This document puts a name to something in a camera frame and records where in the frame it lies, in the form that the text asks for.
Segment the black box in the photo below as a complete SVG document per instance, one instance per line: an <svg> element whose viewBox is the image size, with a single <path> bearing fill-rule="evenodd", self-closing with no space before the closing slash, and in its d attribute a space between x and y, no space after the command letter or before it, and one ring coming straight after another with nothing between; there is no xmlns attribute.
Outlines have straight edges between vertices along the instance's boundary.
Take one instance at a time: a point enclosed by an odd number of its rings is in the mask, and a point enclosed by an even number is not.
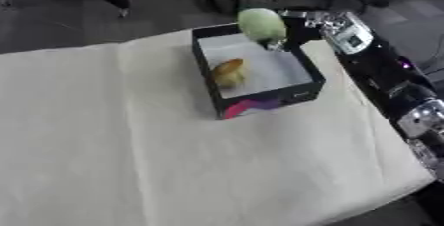
<svg viewBox="0 0 444 226"><path fill-rule="evenodd" d="M324 76L300 48L300 45L292 46L290 52L265 51L256 43L248 41L240 33L237 24L195 29L192 31L192 40L200 72L205 79L208 92L220 119L229 119L253 111L274 109L314 100L325 83ZM219 89L212 78L211 70L222 60L239 58L237 53L247 53L247 56L253 59L252 65L260 68L252 68L251 73L255 73L255 75L251 75L251 77L247 75L246 82L250 83L239 88L239 91ZM265 72L258 71L259 69L264 71L264 68L272 78L262 75Z"/></svg>

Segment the white cloth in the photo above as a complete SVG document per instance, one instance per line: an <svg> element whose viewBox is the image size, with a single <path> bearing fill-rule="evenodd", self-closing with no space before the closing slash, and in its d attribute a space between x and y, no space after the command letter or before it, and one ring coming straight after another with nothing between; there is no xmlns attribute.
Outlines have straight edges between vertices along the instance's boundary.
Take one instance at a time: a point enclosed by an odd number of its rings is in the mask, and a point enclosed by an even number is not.
<svg viewBox="0 0 444 226"><path fill-rule="evenodd" d="M0 224L317 225L431 182L331 49L305 49L317 100L224 121L189 31L1 55Z"/></svg>

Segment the green object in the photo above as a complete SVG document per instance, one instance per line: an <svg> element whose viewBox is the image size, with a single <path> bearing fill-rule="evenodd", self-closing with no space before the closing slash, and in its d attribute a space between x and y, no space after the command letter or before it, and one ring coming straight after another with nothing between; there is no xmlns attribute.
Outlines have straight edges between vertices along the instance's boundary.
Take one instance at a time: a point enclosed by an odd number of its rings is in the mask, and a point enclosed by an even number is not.
<svg viewBox="0 0 444 226"><path fill-rule="evenodd" d="M247 9L239 13L241 31L252 41L286 39L286 24L275 11L265 8Z"/></svg>

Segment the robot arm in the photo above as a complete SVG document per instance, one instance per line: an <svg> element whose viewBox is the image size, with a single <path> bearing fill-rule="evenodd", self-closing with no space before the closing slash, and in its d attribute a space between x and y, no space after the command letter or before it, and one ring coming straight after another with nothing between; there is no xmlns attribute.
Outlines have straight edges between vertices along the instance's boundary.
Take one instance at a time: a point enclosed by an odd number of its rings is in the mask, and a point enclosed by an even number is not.
<svg viewBox="0 0 444 226"><path fill-rule="evenodd" d="M325 39L358 87L444 180L444 102L427 77L352 12L278 13L289 27L287 39L262 45L284 51L292 44Z"/></svg>

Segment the wire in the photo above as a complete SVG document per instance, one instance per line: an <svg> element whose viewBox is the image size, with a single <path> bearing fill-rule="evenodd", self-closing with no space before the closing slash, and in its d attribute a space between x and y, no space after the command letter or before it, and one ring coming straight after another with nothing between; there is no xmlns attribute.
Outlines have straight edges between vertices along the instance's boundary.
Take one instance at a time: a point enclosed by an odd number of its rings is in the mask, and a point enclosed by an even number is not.
<svg viewBox="0 0 444 226"><path fill-rule="evenodd" d="M440 71L444 71L444 67L443 67L443 68L436 69L436 70L431 71L431 72L426 72L426 73L424 73L424 74L425 74L425 75L430 75L430 74L437 73L437 72L440 72Z"/></svg>
<svg viewBox="0 0 444 226"><path fill-rule="evenodd" d="M441 34L439 36L439 40L438 40L438 46L436 48L435 54L433 54L432 58L430 60L428 60L426 63L421 65L421 69L423 70L427 70L428 68L430 68L437 60L441 59L441 57L439 57L439 53L441 52L441 46L442 46L442 42L444 40L444 33Z"/></svg>

